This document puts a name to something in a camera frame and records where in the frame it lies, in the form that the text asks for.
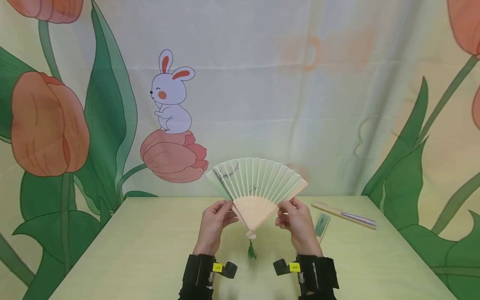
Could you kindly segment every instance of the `yellow label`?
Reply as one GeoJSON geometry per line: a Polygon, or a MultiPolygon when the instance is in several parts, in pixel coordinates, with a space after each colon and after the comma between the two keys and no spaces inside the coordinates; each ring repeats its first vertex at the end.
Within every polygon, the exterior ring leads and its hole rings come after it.
{"type": "Polygon", "coordinates": [[[289,263],[290,272],[300,272],[300,264],[299,263],[289,263]]]}
{"type": "Polygon", "coordinates": [[[213,264],[213,271],[217,273],[221,273],[223,270],[223,265],[219,263],[214,263],[213,264]]]}

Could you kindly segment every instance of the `wrist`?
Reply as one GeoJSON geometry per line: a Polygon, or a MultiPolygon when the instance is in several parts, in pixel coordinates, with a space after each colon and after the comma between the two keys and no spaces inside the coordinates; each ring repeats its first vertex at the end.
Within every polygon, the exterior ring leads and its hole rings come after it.
{"type": "Polygon", "coordinates": [[[193,255],[210,255],[210,256],[215,256],[215,253],[211,253],[210,247],[202,244],[196,244],[195,248],[193,249],[192,252],[193,255]]]}
{"type": "Polygon", "coordinates": [[[310,240],[299,247],[299,249],[297,249],[297,253],[300,255],[314,255],[317,257],[324,256],[322,248],[320,247],[316,237],[314,240],[310,240]]]}

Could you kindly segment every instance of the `folding fan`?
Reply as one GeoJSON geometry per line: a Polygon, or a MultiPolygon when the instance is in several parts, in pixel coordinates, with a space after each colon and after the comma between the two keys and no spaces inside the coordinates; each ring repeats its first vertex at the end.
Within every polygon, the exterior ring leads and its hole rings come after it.
{"type": "Polygon", "coordinates": [[[278,211],[277,204],[288,201],[308,183],[295,171],[272,160],[237,158],[213,167],[206,174],[232,210],[249,229],[247,236],[278,211]]]}

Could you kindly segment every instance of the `table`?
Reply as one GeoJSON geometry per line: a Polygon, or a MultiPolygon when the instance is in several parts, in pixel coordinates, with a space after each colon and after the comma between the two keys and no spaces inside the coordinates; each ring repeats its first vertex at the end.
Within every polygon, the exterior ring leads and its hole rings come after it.
{"type": "MultiPolygon", "coordinates": [[[[377,230],[336,216],[321,242],[335,260],[339,300],[454,300],[455,297],[366,196],[299,197],[324,202],[377,221],[377,230]]],[[[201,212],[218,198],[128,198],[50,300],[178,299],[183,271],[195,246],[201,212]]],[[[320,210],[310,206],[314,222],[320,210]]],[[[249,263],[247,229],[236,223],[222,235],[218,262],[238,266],[234,279],[215,277],[214,299],[293,300],[295,274],[276,276],[272,263],[293,261],[286,230],[274,217],[257,230],[258,261],[249,263]]]]}

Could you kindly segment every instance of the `cartoon rabbit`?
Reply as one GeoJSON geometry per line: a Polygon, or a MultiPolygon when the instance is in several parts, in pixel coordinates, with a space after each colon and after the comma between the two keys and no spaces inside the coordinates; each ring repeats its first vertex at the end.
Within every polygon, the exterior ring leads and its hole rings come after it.
{"type": "Polygon", "coordinates": [[[155,115],[158,116],[160,129],[168,134],[183,133],[190,129],[192,118],[180,103],[185,101],[187,96],[183,82],[195,76],[195,71],[190,67],[178,68],[170,74],[168,71],[172,62],[172,52],[168,49],[163,50],[158,59],[160,74],[153,79],[150,91],[159,108],[155,115]]]}

